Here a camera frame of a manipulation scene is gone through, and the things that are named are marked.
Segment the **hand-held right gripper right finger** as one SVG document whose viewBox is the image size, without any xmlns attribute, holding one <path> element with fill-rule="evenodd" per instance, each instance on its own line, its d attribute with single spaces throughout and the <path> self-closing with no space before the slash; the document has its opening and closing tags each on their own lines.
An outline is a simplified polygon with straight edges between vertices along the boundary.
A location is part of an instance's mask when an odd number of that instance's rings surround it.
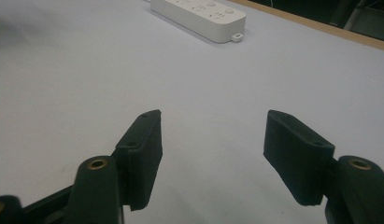
<svg viewBox="0 0 384 224">
<path fill-rule="evenodd" d="M 295 201 L 327 199 L 328 224 L 384 224 L 384 171 L 356 156 L 334 158 L 334 145 L 296 117 L 267 113 L 263 155 Z"/>
</svg>

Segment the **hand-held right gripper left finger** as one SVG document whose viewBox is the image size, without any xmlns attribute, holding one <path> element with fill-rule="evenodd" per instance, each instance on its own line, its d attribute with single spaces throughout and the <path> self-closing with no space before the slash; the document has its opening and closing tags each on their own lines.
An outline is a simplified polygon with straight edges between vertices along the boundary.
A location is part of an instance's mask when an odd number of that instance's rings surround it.
<svg viewBox="0 0 384 224">
<path fill-rule="evenodd" d="M 148 205 L 162 156 L 161 112 L 152 110 L 136 118 L 111 155 L 79 166 L 64 224 L 124 224 L 125 205 Z"/>
</svg>

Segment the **white power strip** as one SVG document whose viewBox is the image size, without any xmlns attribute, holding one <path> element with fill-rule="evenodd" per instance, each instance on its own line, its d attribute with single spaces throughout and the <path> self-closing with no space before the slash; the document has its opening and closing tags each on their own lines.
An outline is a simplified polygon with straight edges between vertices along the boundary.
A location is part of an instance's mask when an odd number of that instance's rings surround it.
<svg viewBox="0 0 384 224">
<path fill-rule="evenodd" d="M 246 14 L 214 0 L 150 0 L 150 9 L 215 42 L 240 42 Z"/>
</svg>

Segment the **grey metal stand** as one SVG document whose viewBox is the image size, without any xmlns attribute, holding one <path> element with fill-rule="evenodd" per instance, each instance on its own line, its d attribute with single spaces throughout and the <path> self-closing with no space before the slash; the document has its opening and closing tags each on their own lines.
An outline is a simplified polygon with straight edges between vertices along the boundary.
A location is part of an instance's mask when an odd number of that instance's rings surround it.
<svg viewBox="0 0 384 224">
<path fill-rule="evenodd" d="M 384 41 L 384 0 L 339 0 L 329 24 Z"/>
</svg>

